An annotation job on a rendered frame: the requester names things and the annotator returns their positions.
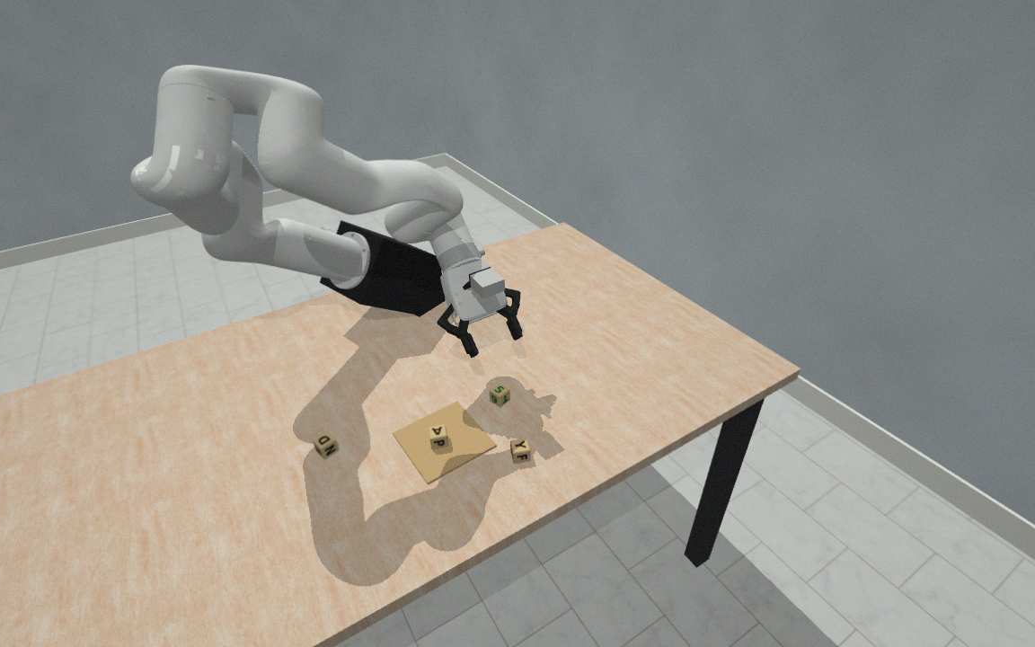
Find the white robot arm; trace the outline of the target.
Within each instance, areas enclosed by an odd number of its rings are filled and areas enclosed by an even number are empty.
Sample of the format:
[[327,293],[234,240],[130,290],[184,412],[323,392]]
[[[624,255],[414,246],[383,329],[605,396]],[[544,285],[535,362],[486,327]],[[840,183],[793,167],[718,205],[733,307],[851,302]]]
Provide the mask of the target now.
[[485,255],[465,226],[455,182],[424,163],[365,161],[327,142],[324,102],[310,87],[252,71],[176,66],[157,87],[155,151],[130,180],[141,198],[202,233],[218,261],[264,263],[341,289],[360,284],[369,266],[367,239],[356,232],[330,234],[327,225],[290,218],[263,224],[261,175],[233,142],[234,113],[256,115],[256,163],[274,187],[348,216],[393,205],[385,214],[389,235],[405,244],[428,241],[443,273]]

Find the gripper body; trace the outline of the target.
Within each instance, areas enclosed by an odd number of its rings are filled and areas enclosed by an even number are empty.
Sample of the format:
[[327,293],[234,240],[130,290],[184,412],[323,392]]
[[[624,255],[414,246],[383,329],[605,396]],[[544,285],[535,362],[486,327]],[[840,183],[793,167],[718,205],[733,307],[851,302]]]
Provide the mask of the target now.
[[[451,316],[456,326],[459,326],[460,319],[469,321],[469,324],[472,324],[475,321],[490,318],[490,316],[497,313],[496,311],[502,310],[507,305],[505,292],[498,292],[496,295],[483,298],[478,295],[475,289],[463,288],[464,284],[469,281],[469,274],[487,269],[487,267],[490,267],[489,263],[484,259],[482,261],[481,257],[472,257],[449,266],[449,269],[445,270],[442,276],[440,276],[442,289],[447,299],[447,306],[451,306],[452,303],[452,306],[455,308]],[[484,315],[484,313],[487,313],[487,315]]]

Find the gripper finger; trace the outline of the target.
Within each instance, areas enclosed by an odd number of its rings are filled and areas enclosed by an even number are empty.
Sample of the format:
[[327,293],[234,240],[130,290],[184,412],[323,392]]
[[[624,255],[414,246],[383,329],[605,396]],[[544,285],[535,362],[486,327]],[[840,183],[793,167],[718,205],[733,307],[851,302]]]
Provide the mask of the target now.
[[522,328],[518,322],[518,317],[515,316],[518,315],[518,308],[520,308],[520,291],[514,289],[505,289],[504,292],[506,297],[512,297],[512,306],[505,306],[504,308],[496,312],[504,315],[504,318],[507,318],[507,327],[509,328],[513,340],[516,341],[523,336]]
[[[449,306],[445,313],[442,314],[442,318],[437,320],[437,324],[438,326],[442,326],[443,329],[447,329],[448,334],[453,334],[457,339],[461,339],[461,342],[464,345],[465,353],[467,353],[467,355],[471,355],[471,358],[473,358],[478,355],[478,350],[472,335],[467,332],[469,321],[463,321],[460,319],[459,326],[453,326],[447,320],[454,311],[455,308],[451,303],[451,306]],[[461,326],[463,326],[463,328],[461,328]]]

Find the tan square mat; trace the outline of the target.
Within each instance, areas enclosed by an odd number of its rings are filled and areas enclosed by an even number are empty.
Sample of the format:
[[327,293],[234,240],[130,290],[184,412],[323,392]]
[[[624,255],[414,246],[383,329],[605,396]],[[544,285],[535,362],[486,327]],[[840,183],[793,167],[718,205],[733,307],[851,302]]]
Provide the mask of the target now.
[[[428,427],[443,423],[447,427],[448,447],[431,449]],[[392,431],[392,435],[427,484],[449,474],[469,460],[497,447],[493,439],[487,437],[486,431],[478,427],[457,401],[426,415],[420,421]]]

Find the tan letter block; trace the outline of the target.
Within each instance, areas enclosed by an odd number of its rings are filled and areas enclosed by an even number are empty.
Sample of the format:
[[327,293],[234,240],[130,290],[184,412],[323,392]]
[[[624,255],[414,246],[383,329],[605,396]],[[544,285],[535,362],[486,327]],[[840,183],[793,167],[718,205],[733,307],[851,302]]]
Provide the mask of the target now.
[[330,435],[328,431],[325,431],[325,433],[322,434],[321,437],[313,439],[313,443],[316,452],[319,452],[319,455],[321,455],[321,458],[323,459],[332,457],[334,452],[341,451],[336,439],[334,439],[334,437],[332,437],[332,435]]
[[490,401],[499,406],[500,408],[510,400],[509,389],[502,384],[497,384],[493,386],[492,389],[489,390],[489,392],[490,392]]
[[528,439],[511,439],[510,440],[510,452],[512,452],[513,463],[523,463],[530,460],[530,447],[528,445]]
[[445,423],[443,425],[428,427],[428,439],[431,449],[448,447],[447,427],[445,427]]

